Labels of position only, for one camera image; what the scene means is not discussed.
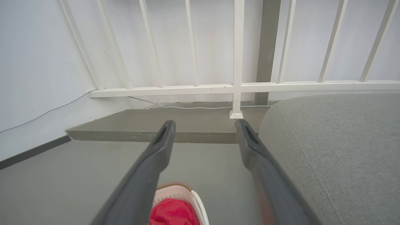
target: red cloth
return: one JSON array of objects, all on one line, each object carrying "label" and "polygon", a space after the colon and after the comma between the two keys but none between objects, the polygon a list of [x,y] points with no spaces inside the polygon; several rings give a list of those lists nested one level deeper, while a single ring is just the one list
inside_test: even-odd
[{"label": "red cloth", "polygon": [[150,213],[150,225],[200,225],[193,207],[182,200],[164,199]]}]

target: white cable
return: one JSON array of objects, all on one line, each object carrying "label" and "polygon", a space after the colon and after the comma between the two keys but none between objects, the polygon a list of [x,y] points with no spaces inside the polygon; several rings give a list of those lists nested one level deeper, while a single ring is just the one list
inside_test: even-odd
[{"label": "white cable", "polygon": [[[162,105],[159,105],[159,104],[157,104],[157,103],[155,103],[155,102],[148,101],[148,100],[144,100],[144,99],[141,99],[141,98],[135,98],[135,97],[132,97],[132,96],[128,96],[128,98],[134,98],[134,99],[137,99],[137,100],[140,100],[140,101],[145,101],[145,102],[148,102],[148,103],[152,103],[152,104],[154,104],[154,105],[156,105],[156,106],[159,106],[159,107],[161,107],[161,108],[182,108],[182,109],[195,109],[195,108],[204,108],[204,109],[222,109],[222,108],[232,108],[232,106],[228,106],[228,107],[218,107],[218,108],[207,108],[207,107],[179,107],[179,106],[162,106]],[[258,107],[271,107],[271,106],[270,106],[270,105],[252,105],[252,106],[241,106],[241,108],[258,108]]]},{"label": "white cable", "polygon": [[32,122],[32,121],[34,121],[34,120],[37,120],[37,119],[39,119],[40,117],[42,117],[42,116],[48,114],[48,113],[51,112],[51,111],[54,111],[54,110],[57,110],[57,109],[62,108],[62,107],[64,107],[64,106],[67,106],[67,105],[69,105],[69,104],[72,104],[72,103],[78,101],[79,99],[83,98],[84,96],[86,96],[87,94],[89,94],[90,92],[92,92],[92,91],[94,91],[94,90],[97,90],[97,89],[90,90],[90,91],[86,92],[86,94],[84,94],[84,95],[82,95],[81,97],[79,97],[79,98],[73,100],[72,102],[67,103],[67,104],[65,104],[65,105],[62,105],[62,106],[60,106],[60,107],[57,107],[57,108],[55,108],[55,109],[49,110],[49,111],[47,111],[46,113],[42,114],[41,116],[38,116],[38,117],[34,118],[33,120],[30,120],[30,121],[28,121],[28,122],[26,122],[26,123],[23,123],[23,124],[21,124],[21,125],[15,126],[15,127],[11,127],[11,128],[2,130],[2,131],[0,131],[0,134],[3,133],[4,131],[9,131],[9,130],[12,130],[12,129],[14,129],[14,128],[20,127],[20,126],[24,126],[25,124],[28,124],[28,123],[30,123],[30,122]]},{"label": "white cable", "polygon": [[[34,121],[34,120],[37,120],[37,119],[39,119],[40,117],[42,117],[42,116],[48,114],[48,113],[51,112],[51,111],[54,111],[54,110],[57,110],[57,109],[62,108],[62,107],[64,107],[64,106],[67,106],[67,105],[69,105],[69,104],[72,104],[72,103],[78,101],[79,99],[83,98],[84,96],[86,96],[87,94],[89,94],[90,92],[92,92],[92,91],[94,91],[94,90],[97,90],[97,89],[90,90],[90,91],[86,92],[84,95],[82,95],[81,97],[79,97],[79,98],[73,100],[72,102],[69,102],[69,103],[64,104],[64,105],[62,105],[62,106],[60,106],[60,107],[54,108],[54,109],[52,109],[52,110],[49,110],[49,111],[47,111],[46,113],[44,113],[44,114],[42,114],[42,115],[40,115],[40,116],[38,116],[38,117],[36,117],[36,118],[34,118],[34,119],[32,119],[32,120],[26,122],[26,123],[23,123],[23,124],[20,124],[20,125],[18,125],[18,126],[14,126],[14,127],[11,127],[11,128],[5,129],[5,130],[2,130],[2,131],[0,131],[0,134],[3,133],[3,132],[5,132],[5,131],[9,131],[9,130],[12,130],[12,129],[14,129],[14,128],[20,127],[20,126],[24,126],[25,124],[28,124],[28,123],[30,123],[30,122],[32,122],[32,121]],[[228,106],[228,107],[218,107],[218,108],[207,108],[207,107],[189,107],[189,108],[187,108],[187,107],[178,107],[178,106],[162,106],[162,105],[159,105],[159,104],[157,104],[157,103],[155,103],[155,102],[148,101],[148,100],[144,100],[144,99],[141,99],[141,98],[135,98],[135,97],[131,97],[131,96],[128,96],[128,97],[129,97],[129,98],[134,98],[134,99],[137,99],[137,100],[141,100],[141,101],[145,101],[145,102],[149,102],[149,103],[152,103],[152,104],[154,104],[154,105],[156,105],[156,106],[159,106],[159,107],[162,107],[162,108],[183,108],[183,109],[195,109],[195,108],[222,109],[222,108],[232,108],[232,106]],[[270,106],[270,105],[241,106],[241,108],[256,108],[256,107],[271,107],[271,106]]]}]

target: laundry basket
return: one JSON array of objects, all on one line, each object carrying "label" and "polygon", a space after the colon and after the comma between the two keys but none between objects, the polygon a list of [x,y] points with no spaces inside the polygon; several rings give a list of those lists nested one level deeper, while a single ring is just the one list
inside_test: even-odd
[{"label": "laundry basket", "polygon": [[188,202],[195,210],[200,225],[209,225],[206,209],[199,195],[189,185],[173,182],[157,187],[152,208],[164,199],[179,199]]}]

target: white railing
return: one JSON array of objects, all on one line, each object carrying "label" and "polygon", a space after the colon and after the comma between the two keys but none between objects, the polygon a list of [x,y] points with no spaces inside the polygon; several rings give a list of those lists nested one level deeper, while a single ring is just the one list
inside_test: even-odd
[{"label": "white railing", "polygon": [[189,24],[189,35],[192,49],[192,61],[194,69],[194,85],[185,86],[165,86],[161,74],[157,51],[154,46],[152,37],[152,30],[148,21],[148,11],[146,0],[139,0],[142,9],[143,19],[146,27],[147,36],[150,42],[150,49],[154,60],[156,74],[152,77],[152,87],[136,87],[133,88],[122,58],[119,45],[116,41],[115,33],[111,25],[110,17],[106,9],[105,0],[99,0],[102,14],[106,21],[107,30],[110,33],[113,49],[117,55],[118,63],[120,64],[119,76],[123,81],[124,88],[104,88],[101,84],[99,76],[93,66],[92,60],[85,47],[83,39],[79,33],[78,27],[72,16],[70,7],[67,0],[60,0],[65,16],[75,37],[78,47],[83,55],[85,63],[89,68],[89,72],[97,87],[96,91],[90,93],[91,98],[101,97],[123,97],[123,96],[154,96],[154,95],[181,95],[181,94],[233,94],[233,108],[230,112],[232,119],[243,118],[240,110],[240,98],[242,93],[246,92],[290,92],[290,91],[332,91],[332,90],[400,90],[400,80],[368,80],[368,74],[371,66],[374,63],[375,55],[379,50],[379,46],[383,37],[385,36],[388,27],[393,19],[399,0],[390,0],[384,14],[379,31],[376,35],[374,44],[370,51],[368,60],[365,64],[364,70],[360,75],[360,80],[333,80],[326,81],[326,71],[331,62],[331,56],[335,50],[335,43],[338,39],[340,27],[342,25],[344,13],[346,11],[347,1],[340,0],[339,7],[336,13],[332,34],[326,51],[325,60],[322,65],[321,74],[318,81],[297,81],[285,82],[285,68],[288,57],[288,49],[290,43],[290,36],[293,25],[293,16],[296,6],[296,0],[290,0],[288,19],[286,22],[286,31],[284,36],[284,45],[282,50],[282,58],[280,62],[280,69],[277,82],[255,82],[255,83],[242,83],[242,64],[243,64],[243,32],[244,32],[244,0],[234,0],[234,73],[233,84],[208,84],[201,85],[198,81],[196,52],[194,47],[194,38],[192,31],[192,20],[190,14],[190,0],[185,0],[186,13]]}]

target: gray fabric upholstery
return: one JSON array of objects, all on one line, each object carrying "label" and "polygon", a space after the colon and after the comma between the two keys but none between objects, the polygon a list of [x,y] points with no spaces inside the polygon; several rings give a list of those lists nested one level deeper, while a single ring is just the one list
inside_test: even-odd
[{"label": "gray fabric upholstery", "polygon": [[259,137],[323,224],[400,223],[400,94],[280,101]]}]

